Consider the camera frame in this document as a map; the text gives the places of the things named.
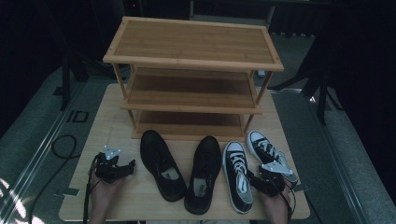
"gray carpet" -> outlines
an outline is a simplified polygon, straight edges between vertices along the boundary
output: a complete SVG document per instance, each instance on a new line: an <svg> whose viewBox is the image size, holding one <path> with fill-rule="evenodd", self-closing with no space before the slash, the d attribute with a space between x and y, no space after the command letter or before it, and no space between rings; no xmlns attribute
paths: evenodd
<svg viewBox="0 0 396 224"><path fill-rule="evenodd" d="M312 43L312 39L305 37L286 38L275 35L273 39L285 65L285 72L276 74L271 85L295 74ZM255 81L260 85L260 78L255 77ZM92 77L84 84L73 82L75 100L64 112L60 112L61 98L52 95L55 87L61 85L61 74L58 70L43 83L19 119L2 137L0 150L6 155L0 157L2 203L8 196L7 192L21 183L21 174L29 173L32 167L35 168L29 166L29 161L37 155L40 148L41 157L45 158L41 166L38 166L37 172L30 174L33 180L23 179L24 188L19 190L21 204L16 210L10 208L13 212L10 214L9 223L26 222L33 206L34 217L44 223L63 223L58 217L62 197L55 194L62 194L68 186L78 159L72 159L66 164L35 203L40 190L65 161L54 156L50 150L50 143L56 137L73 134L77 138L74 155L79 154L84 147L106 86L112 82L115 80L104 77ZM300 89L303 85L304 80L292 87ZM394 205L389 203L389 196L376 176L346 115L329 104L326 111L327 126L323 127L315 115L316 105L309 103L308 99L297 91L274 92L273 97L300 178L302 183L309 187L306 195L313 205L308 219L293 220L291 223L320 223L319 219L323 223L392 223L396 220ZM57 153L67 156L73 150L72 138L60 139L56 142L55 149ZM337 162L332 161L334 151L335 155L339 156L335 158L342 163L341 169L336 166ZM356 192L360 203L358 205L364 211L363 219L356 218L356 204L351 204L356 201L348 198L350 194L348 188L345 188L344 178L350 181L353 192ZM7 207L2 206L0 209L2 217L6 214L5 208Z"/></svg>

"black sneaker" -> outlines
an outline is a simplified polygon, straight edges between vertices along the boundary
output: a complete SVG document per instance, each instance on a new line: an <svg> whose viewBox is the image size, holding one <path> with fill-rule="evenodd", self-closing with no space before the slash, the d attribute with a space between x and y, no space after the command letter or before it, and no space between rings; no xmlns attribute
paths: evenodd
<svg viewBox="0 0 396 224"><path fill-rule="evenodd" d="M195 150L190 185L184 198L187 211L195 215L203 215L209 210L220 169L219 142L215 137L207 136Z"/></svg>
<svg viewBox="0 0 396 224"><path fill-rule="evenodd" d="M233 209L240 214L248 213L253 205L253 196L248 181L245 149L239 142L230 142L224 148L222 166Z"/></svg>
<svg viewBox="0 0 396 224"><path fill-rule="evenodd" d="M178 170L175 160L163 138L155 131L143 133L140 142L140 157L154 176L158 190L168 202L183 198L187 185Z"/></svg>
<svg viewBox="0 0 396 224"><path fill-rule="evenodd" d="M281 164L285 168L285 172L288 172L287 174L282 173L283 177L288 179L292 184L291 188L296 186L298 177L289 168L285 154L283 154L282 151L277 150L262 133L256 131L250 132L247 135L247 147L250 153L262 162L262 164L268 164L274 161Z"/></svg>

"high-top sneaker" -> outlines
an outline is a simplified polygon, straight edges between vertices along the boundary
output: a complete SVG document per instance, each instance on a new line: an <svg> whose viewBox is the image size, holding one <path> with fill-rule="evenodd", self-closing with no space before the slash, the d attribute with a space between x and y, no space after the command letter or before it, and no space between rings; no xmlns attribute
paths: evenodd
<svg viewBox="0 0 396 224"><path fill-rule="evenodd" d="M223 151L222 166L233 209L239 214L248 213L253 205L253 196L248 181L248 161L242 144L239 142L227 144Z"/></svg>
<svg viewBox="0 0 396 224"><path fill-rule="evenodd" d="M257 131L250 132L247 135L247 147L250 153L262 162L262 164L277 161L284 166L290 172L282 175L292 184L291 188L294 188L297 185L298 177L289 168L285 154L283 154L282 151L277 150L262 133Z"/></svg>

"shoe rack leg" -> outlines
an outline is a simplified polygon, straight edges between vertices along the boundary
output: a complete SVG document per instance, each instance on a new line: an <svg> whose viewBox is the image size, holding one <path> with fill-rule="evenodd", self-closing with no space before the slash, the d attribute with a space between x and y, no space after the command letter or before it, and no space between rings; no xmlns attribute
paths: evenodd
<svg viewBox="0 0 396 224"><path fill-rule="evenodd" d="M113 63L113 68L114 68L114 73L116 73L117 81L118 81L119 84L120 84L120 88L121 88L121 92L122 92L122 99L125 100L126 97L127 97L127 95L126 95L125 87L124 87L124 85L123 85L120 67L119 67L118 64Z"/></svg>
<svg viewBox="0 0 396 224"><path fill-rule="evenodd" d="M273 74L274 72L268 72L267 75L265 75L265 80L262 83L262 88L260 89L259 95L257 96L256 105L259 105L262 101L262 96L264 95L265 89L267 89L268 83L270 83Z"/></svg>
<svg viewBox="0 0 396 224"><path fill-rule="evenodd" d="M134 120L134 113L132 110L128 110L129 117L131 117L132 125L134 125L134 129L136 129L136 121Z"/></svg>
<svg viewBox="0 0 396 224"><path fill-rule="evenodd" d="M244 135L248 132L248 127L250 126L251 121L253 120L254 115L249 115L247 119L247 124L245 125Z"/></svg>
<svg viewBox="0 0 396 224"><path fill-rule="evenodd" d="M256 70L251 70L251 71L249 71L249 72L248 72L248 73L249 73L248 77L249 77L249 78L253 78L255 71L256 71Z"/></svg>
<svg viewBox="0 0 396 224"><path fill-rule="evenodd" d="M129 81L126 85L126 89L127 90L131 90L132 86L134 85L134 79L136 78L136 74L137 74L137 66L130 64L131 66L131 75L129 76Z"/></svg>

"dark wall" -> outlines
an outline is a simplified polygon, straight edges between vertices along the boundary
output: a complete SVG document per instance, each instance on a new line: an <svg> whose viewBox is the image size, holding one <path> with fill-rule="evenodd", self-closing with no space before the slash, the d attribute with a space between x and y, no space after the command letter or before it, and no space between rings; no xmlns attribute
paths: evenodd
<svg viewBox="0 0 396 224"><path fill-rule="evenodd" d="M35 0L0 3L0 136L43 81L60 67L62 53ZM46 0L74 50L102 61L123 16L122 1Z"/></svg>
<svg viewBox="0 0 396 224"><path fill-rule="evenodd" d="M22 112L61 55L29 1L0 6L0 136Z"/></svg>
<svg viewBox="0 0 396 224"><path fill-rule="evenodd" d="M188 20L190 0L143 0L144 16L150 18Z"/></svg>
<svg viewBox="0 0 396 224"><path fill-rule="evenodd" d="M334 10L323 32L314 42L320 51L307 55L307 58L314 58L311 66L330 66L330 84L336 89L338 98L394 202L395 11L396 3L393 1L361 1L348 8ZM327 52L332 56L323 57ZM325 59L325 63L320 61L321 58Z"/></svg>
<svg viewBox="0 0 396 224"><path fill-rule="evenodd" d="M194 14L264 20L270 6L261 1L195 0Z"/></svg>

